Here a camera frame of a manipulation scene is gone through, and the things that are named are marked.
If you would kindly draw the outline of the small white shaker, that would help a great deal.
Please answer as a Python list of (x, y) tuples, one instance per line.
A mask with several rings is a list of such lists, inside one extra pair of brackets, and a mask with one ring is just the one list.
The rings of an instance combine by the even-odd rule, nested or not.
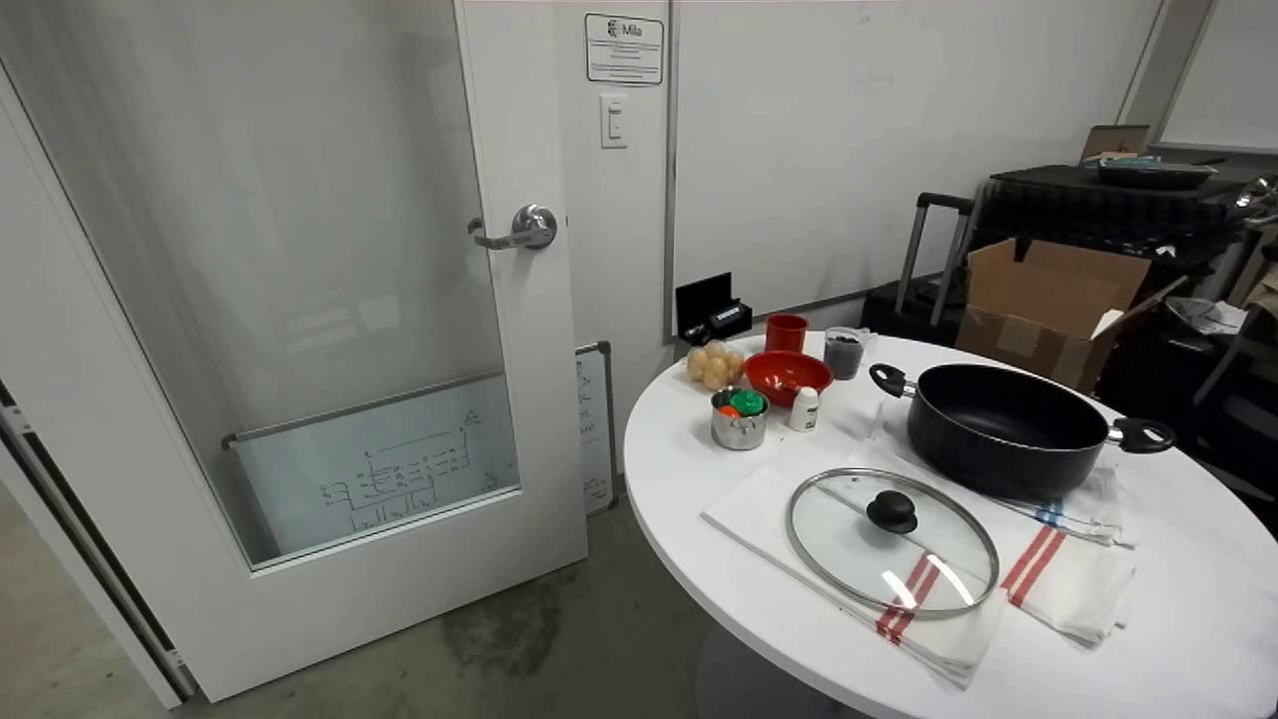
[(787, 422), (794, 431), (813, 431), (819, 422), (825, 396), (814, 386), (799, 386)]

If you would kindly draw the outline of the blue striped white towel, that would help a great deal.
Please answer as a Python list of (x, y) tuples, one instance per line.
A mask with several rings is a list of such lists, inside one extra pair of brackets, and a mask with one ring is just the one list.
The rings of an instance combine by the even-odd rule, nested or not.
[[(883, 459), (890, 473), (921, 474), (923, 483), (962, 491), (962, 483), (940, 474), (906, 438), (906, 410), (878, 402), (870, 415), (854, 421), (869, 450)], [(1008, 501), (1008, 513), (1026, 515), (1046, 529), (1063, 529), (1075, 539), (1102, 547), (1138, 547), (1130, 529), (1130, 495), (1119, 487), (1111, 467), (1096, 467), (1075, 491), (1063, 501)]]

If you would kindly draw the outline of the grey measuring cup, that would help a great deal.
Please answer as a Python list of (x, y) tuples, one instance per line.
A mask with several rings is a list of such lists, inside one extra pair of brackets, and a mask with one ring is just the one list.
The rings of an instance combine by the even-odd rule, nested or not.
[(851, 330), (833, 330), (825, 341), (825, 362), (835, 380), (851, 380), (865, 362), (865, 341)]

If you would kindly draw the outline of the white door with glass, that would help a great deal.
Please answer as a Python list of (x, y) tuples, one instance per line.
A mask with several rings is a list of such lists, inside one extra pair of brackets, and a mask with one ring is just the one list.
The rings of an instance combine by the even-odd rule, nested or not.
[[(162, 682), (584, 559), (557, 0), (0, 0), (6, 380)], [(468, 234), (542, 204), (542, 250)]]

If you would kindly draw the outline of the red striped white towel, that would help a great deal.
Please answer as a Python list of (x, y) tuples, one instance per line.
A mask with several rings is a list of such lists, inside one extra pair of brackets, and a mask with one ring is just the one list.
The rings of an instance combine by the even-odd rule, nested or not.
[(1128, 627), (1138, 555), (886, 467), (758, 473), (705, 519), (968, 688), (1008, 610), (1100, 646)]

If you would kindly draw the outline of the black cooking pot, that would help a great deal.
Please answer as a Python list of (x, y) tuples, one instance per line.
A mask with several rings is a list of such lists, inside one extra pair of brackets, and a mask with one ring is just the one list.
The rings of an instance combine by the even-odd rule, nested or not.
[(1106, 421), (1090, 398), (1042, 376), (992, 362), (934, 362), (906, 376), (877, 362), (870, 382), (906, 398), (913, 449), (947, 478), (998, 501), (1063, 501), (1116, 445), (1128, 455), (1175, 449), (1155, 421)]

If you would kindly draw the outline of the red mug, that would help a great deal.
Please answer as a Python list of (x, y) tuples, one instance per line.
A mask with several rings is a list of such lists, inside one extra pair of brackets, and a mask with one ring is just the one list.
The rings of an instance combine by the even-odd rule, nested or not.
[(794, 317), (794, 310), (775, 310), (775, 317), (769, 320), (769, 348), (770, 348), (770, 350), (799, 350), (805, 341), (806, 341), (806, 320), (805, 320), (805, 317)]

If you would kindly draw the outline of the white wall sign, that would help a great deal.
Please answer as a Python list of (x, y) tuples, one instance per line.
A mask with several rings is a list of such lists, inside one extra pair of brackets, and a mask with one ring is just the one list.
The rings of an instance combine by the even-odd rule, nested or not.
[(584, 17), (592, 83), (657, 88), (662, 79), (662, 25), (646, 17)]

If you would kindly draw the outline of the white light switch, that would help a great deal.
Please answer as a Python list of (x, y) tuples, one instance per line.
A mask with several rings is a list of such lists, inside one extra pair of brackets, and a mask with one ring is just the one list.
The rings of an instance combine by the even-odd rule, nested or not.
[(600, 96), (600, 147), (626, 152), (626, 96)]

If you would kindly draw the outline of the small metal tin can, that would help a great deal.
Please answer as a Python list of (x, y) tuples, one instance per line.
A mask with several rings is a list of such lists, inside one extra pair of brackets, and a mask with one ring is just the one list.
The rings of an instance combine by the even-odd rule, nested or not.
[(712, 438), (731, 450), (751, 450), (769, 437), (770, 402), (757, 386), (722, 386), (712, 396)]

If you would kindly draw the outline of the black wall tray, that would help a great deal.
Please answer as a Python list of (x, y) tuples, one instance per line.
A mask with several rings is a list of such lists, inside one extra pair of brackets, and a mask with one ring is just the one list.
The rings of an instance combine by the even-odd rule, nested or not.
[(757, 310), (731, 290), (731, 276), (708, 276), (677, 288), (677, 334), (712, 344), (747, 330)]

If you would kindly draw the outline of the glass lid black knob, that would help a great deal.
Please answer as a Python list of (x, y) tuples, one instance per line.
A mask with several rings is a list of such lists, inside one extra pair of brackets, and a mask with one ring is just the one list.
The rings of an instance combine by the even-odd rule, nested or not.
[(992, 530), (901, 473), (819, 473), (793, 491), (785, 529), (806, 570), (870, 610), (955, 618), (978, 610), (1003, 575)]

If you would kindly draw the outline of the red bowl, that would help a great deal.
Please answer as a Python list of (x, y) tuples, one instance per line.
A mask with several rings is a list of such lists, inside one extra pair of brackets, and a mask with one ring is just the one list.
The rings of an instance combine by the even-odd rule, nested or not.
[(758, 350), (743, 362), (743, 380), (770, 402), (793, 406), (805, 386), (826, 390), (833, 368), (805, 350)]

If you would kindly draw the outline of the cardboard box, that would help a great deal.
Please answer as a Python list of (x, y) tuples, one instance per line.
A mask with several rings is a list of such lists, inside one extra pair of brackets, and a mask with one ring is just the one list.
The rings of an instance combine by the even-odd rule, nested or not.
[(998, 241), (968, 254), (968, 350), (1090, 390), (1124, 330), (1184, 276), (1155, 280), (1149, 260), (1051, 241)]

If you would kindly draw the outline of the beige bread roll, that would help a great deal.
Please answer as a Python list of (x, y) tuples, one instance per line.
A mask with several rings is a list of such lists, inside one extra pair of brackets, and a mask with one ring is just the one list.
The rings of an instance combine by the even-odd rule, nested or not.
[(743, 373), (743, 354), (726, 344), (705, 344), (686, 350), (686, 380), (708, 386), (708, 390), (722, 390), (726, 382), (735, 382)]

